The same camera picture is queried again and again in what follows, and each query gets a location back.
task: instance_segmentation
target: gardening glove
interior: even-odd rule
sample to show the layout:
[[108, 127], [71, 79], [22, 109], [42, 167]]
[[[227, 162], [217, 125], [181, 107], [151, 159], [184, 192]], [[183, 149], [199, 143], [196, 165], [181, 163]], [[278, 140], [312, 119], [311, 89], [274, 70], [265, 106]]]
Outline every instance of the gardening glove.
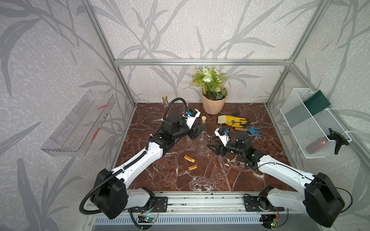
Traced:
[[231, 116], [231, 115], [222, 115], [218, 117], [218, 121], [217, 121], [217, 123], [225, 123], [232, 127], [238, 127], [238, 128], [243, 127], [240, 123], [235, 123], [235, 122], [240, 122], [242, 125], [245, 125], [247, 124], [247, 119], [236, 117], [236, 116]]

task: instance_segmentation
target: brown marble table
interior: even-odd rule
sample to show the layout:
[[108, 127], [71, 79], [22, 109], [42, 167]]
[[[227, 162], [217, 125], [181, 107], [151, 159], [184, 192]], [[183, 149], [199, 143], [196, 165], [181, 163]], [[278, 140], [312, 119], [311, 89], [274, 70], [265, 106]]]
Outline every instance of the brown marble table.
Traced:
[[[250, 126], [262, 127], [263, 136], [253, 137], [254, 148], [289, 164], [262, 103], [226, 103], [221, 113], [217, 115], [206, 114], [201, 103], [189, 103], [188, 106], [198, 109], [201, 116], [207, 117], [206, 131], [210, 137], [220, 126], [217, 124], [219, 115], [240, 112], [240, 117], [251, 122]], [[183, 107], [182, 103], [176, 103], [168, 114], [180, 114]], [[123, 164], [145, 147], [149, 134], [160, 126], [163, 112], [161, 103], [138, 104], [116, 166]], [[232, 140], [234, 134], [235, 131], [232, 129], [230, 132]], [[216, 143], [212, 138], [208, 138], [208, 142]], [[195, 159], [195, 163], [185, 160], [185, 155]], [[188, 167], [194, 164], [197, 164], [198, 168], [189, 171]], [[210, 149], [205, 153], [198, 153], [196, 139], [189, 142], [183, 137], [167, 154], [147, 167], [130, 185], [130, 189], [146, 187], [152, 191], [261, 191], [269, 185], [282, 190], [292, 190], [278, 179], [248, 168], [239, 156], [230, 153], [226, 157], [220, 157]]]

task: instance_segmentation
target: leaf patterned wallpaper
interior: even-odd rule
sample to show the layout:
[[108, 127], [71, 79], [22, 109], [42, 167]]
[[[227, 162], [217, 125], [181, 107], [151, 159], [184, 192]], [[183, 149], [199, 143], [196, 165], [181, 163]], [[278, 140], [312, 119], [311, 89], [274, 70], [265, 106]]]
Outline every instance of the leaf patterned wallpaper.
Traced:
[[[0, 230], [77, 230], [132, 106], [79, 1], [0, 1]], [[116, 103], [84, 157], [40, 150], [86, 90]]]
[[[116, 59], [287, 59], [319, 0], [91, 3]], [[283, 69], [217, 68], [230, 78], [227, 102], [266, 102]], [[136, 102], [161, 102], [162, 94], [201, 99], [199, 90], [188, 85], [194, 66], [129, 66], [121, 72]]]
[[[202, 88], [189, 86], [191, 75], [195, 74], [196, 68], [196, 66], [133, 66], [122, 68], [121, 72], [136, 102], [162, 102], [163, 94], [167, 94], [169, 101], [183, 97], [187, 102], [201, 102]], [[224, 84], [229, 92], [227, 102], [261, 103], [267, 101], [284, 67], [213, 66], [213, 68], [227, 73], [229, 80]]]
[[[295, 64], [330, 100], [357, 136], [370, 145], [369, 62], [370, 1], [335, 1], [328, 7]], [[370, 170], [351, 146], [339, 155], [306, 159], [280, 113], [293, 88], [304, 87], [289, 74], [269, 105], [292, 156], [290, 162], [311, 173], [327, 174], [337, 187], [349, 190], [353, 205], [334, 225], [338, 231], [365, 231], [370, 226]], [[339, 190], [349, 204], [349, 196]]]

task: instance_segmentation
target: white casing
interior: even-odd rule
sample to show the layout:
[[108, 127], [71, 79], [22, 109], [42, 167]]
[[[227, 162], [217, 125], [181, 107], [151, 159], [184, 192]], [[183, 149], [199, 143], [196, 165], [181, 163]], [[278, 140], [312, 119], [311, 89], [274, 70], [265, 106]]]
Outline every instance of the white casing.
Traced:
[[[120, 169], [123, 169], [126, 165], [134, 161], [137, 157], [139, 157], [143, 151], [142, 149], [136, 155], [134, 155], [131, 159], [126, 161], [124, 164], [112, 169], [113, 173], [117, 172]], [[124, 179], [124, 183], [126, 188], [130, 186], [130, 184], [134, 181], [134, 179], [144, 171], [151, 163], [161, 158], [163, 155], [163, 149], [159, 147], [159, 144], [154, 142], [149, 142], [148, 145], [148, 152], [145, 154], [140, 160], [138, 160], [135, 164], [133, 164], [128, 169], [124, 170], [124, 172], [118, 174], [116, 177], [118, 179]]]
[[267, 194], [267, 199], [274, 207], [284, 207], [306, 213], [306, 206], [303, 204], [305, 197], [299, 192], [282, 191], [273, 188]]
[[[265, 164], [268, 162], [278, 163], [278, 164]], [[284, 164], [280, 161], [275, 160], [270, 155], [262, 156], [259, 159], [259, 162], [257, 163], [258, 170], [260, 170], [263, 173], [267, 173], [278, 180], [281, 180], [282, 182], [286, 183], [287, 185], [293, 187], [295, 190], [297, 190], [300, 194], [305, 194], [305, 184], [311, 183], [311, 181], [314, 179], [313, 174], [307, 173], [298, 169], [295, 169], [287, 164]]]
[[196, 118], [198, 118], [201, 115], [201, 112], [198, 111], [198, 109], [194, 109], [194, 110], [197, 111], [195, 117], [191, 117], [191, 116], [188, 115], [188, 117], [186, 118], [186, 124], [189, 128], [191, 128], [193, 126]]
[[148, 202], [150, 195], [144, 189], [127, 189], [127, 205], [125, 209], [132, 207], [144, 207]]
[[218, 130], [220, 128], [216, 128], [215, 130], [215, 135], [218, 136], [221, 140], [221, 142], [223, 143], [223, 145], [226, 147], [226, 144], [230, 141], [230, 138], [228, 136], [228, 134], [224, 134], [223, 136], [221, 136], [219, 133], [218, 133]]

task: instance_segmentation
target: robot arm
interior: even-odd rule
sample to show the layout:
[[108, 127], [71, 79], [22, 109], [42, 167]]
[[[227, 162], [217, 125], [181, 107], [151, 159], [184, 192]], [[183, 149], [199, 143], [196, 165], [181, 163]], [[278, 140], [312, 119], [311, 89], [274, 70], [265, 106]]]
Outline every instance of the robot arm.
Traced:
[[235, 142], [230, 141], [225, 128], [217, 128], [215, 135], [214, 139], [219, 143], [208, 147], [216, 155], [225, 156], [227, 152], [239, 154], [250, 168], [269, 174], [297, 190], [292, 192], [265, 188], [258, 197], [262, 211], [268, 210], [270, 205], [290, 208], [307, 213], [324, 227], [332, 226], [344, 208], [344, 201], [328, 176], [303, 172], [254, 149], [251, 138], [244, 132], [236, 133]]
[[[191, 139], [197, 138], [205, 130], [205, 126], [195, 125], [199, 116], [200, 112], [197, 109], [189, 109], [186, 116], [169, 115], [166, 117], [164, 115], [161, 129], [148, 140], [146, 148], [112, 171], [103, 169], [98, 173], [94, 189], [80, 204], [80, 212], [83, 214], [103, 212], [109, 219], [114, 219], [125, 209], [133, 207], [151, 209], [154, 205], [153, 192], [144, 188], [130, 190], [128, 187], [151, 163], [166, 154], [174, 146], [176, 139], [186, 135]], [[84, 209], [84, 204], [89, 197], [99, 208], [98, 210]]]

